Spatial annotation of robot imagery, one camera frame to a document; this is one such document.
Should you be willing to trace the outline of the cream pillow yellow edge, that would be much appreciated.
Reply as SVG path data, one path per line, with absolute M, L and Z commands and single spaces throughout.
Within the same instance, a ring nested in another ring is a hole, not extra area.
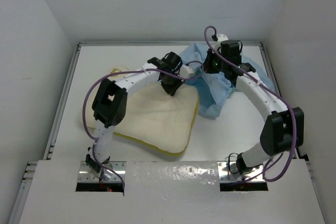
M 126 83 L 133 92 L 127 99 L 125 117 L 112 131 L 103 128 L 97 154 L 116 156 L 116 143 L 139 143 L 155 151 L 180 156 L 187 148 L 199 107 L 197 89 L 183 84 L 175 95 L 168 95 L 158 80 L 154 65 L 112 72 L 110 81 Z

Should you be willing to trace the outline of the light blue pillowcase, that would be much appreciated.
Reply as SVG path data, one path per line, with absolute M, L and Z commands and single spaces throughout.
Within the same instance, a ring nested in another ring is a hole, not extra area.
M 206 45 L 193 43 L 180 53 L 180 57 L 184 64 L 190 63 L 191 68 L 198 75 L 201 72 L 198 62 L 205 61 L 207 50 Z M 218 74 L 204 73 L 200 78 L 188 80 L 185 84 L 197 89 L 199 96 L 198 115 L 209 119 L 220 116 L 225 101 L 235 92 L 235 88 L 221 72 Z

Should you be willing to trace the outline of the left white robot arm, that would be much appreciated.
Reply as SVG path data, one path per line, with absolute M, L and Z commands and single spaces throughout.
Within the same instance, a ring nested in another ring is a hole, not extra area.
M 86 164 L 98 174 L 110 171 L 107 168 L 110 156 L 106 154 L 106 147 L 110 143 L 115 127 L 122 122 L 127 110 L 127 99 L 148 84 L 160 82 L 163 90 L 170 96 L 175 95 L 177 89 L 184 83 L 185 78 L 180 77 L 182 59 L 174 52 L 169 52 L 162 59 L 153 57 L 141 68 L 125 71 L 122 78 L 110 80 L 109 74 L 98 80 L 85 96 L 82 109 L 82 120 L 86 133 L 93 139 L 93 146 L 86 156 Z M 98 87 L 91 108 L 95 128 L 93 134 L 88 130 L 86 122 L 86 105 L 92 90 Z

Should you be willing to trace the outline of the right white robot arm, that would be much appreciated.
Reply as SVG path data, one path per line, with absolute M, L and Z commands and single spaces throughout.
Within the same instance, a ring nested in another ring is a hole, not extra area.
M 303 145 L 304 112 L 291 108 L 281 97 L 268 89 L 256 69 L 242 61 L 242 45 L 236 40 L 214 36 L 214 46 L 207 51 L 205 72 L 222 72 L 225 78 L 243 92 L 264 119 L 259 142 L 249 150 L 238 154 L 232 168 L 245 175 L 270 158 L 286 151 L 293 153 Z

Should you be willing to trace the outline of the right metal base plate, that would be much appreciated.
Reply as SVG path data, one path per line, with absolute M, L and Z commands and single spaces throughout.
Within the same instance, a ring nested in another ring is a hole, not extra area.
M 265 182 L 262 178 L 262 165 L 252 168 L 251 171 L 243 173 L 242 175 L 238 172 L 235 161 L 219 161 L 217 162 L 217 168 L 220 183 L 232 184 L 239 182 Z

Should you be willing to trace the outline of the metal base plate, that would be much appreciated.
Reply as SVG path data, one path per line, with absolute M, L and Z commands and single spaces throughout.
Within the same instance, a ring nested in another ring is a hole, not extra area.
M 115 171 L 124 179 L 126 162 L 109 162 L 108 164 L 105 164 L 105 166 L 109 170 L 103 168 L 97 173 L 86 162 L 81 162 L 77 182 L 97 183 L 99 180 L 102 180 L 104 183 L 120 183 L 121 179 L 111 170 Z
M 265 182 L 262 178 L 262 165 L 252 168 L 251 171 L 243 173 L 242 175 L 238 172 L 235 161 L 219 161 L 217 162 L 217 168 L 220 183 L 232 184 L 239 182 Z

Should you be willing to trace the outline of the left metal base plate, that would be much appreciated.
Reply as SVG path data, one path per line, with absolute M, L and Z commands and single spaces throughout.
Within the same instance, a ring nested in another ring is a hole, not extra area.
M 121 179 L 111 170 L 115 171 L 124 179 L 126 162 L 109 162 L 108 164 L 105 164 L 105 166 L 109 170 L 103 168 L 97 173 L 86 162 L 81 162 L 77 182 L 97 183 L 99 180 L 102 180 L 104 183 L 120 183 Z

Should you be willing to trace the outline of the aluminium table frame rail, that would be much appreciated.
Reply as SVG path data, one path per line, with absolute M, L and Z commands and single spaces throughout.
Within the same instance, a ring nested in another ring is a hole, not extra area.
M 39 161 L 33 182 L 52 188 L 68 185 L 74 190 L 79 166 L 84 160 L 91 139 L 84 132 L 79 115 L 89 87 L 114 66 L 131 70 L 141 67 L 152 57 L 162 58 L 173 51 L 180 53 L 186 44 L 82 45 L 71 63 L 50 133 L 53 144 L 49 160 Z M 230 153 L 240 153 L 258 141 L 264 122 L 253 104 L 241 92 L 233 93 L 225 102 L 219 118 L 195 120 L 186 151 L 174 156 L 153 147 L 115 136 L 109 147 L 114 161 L 167 163 L 183 161 L 222 161 Z

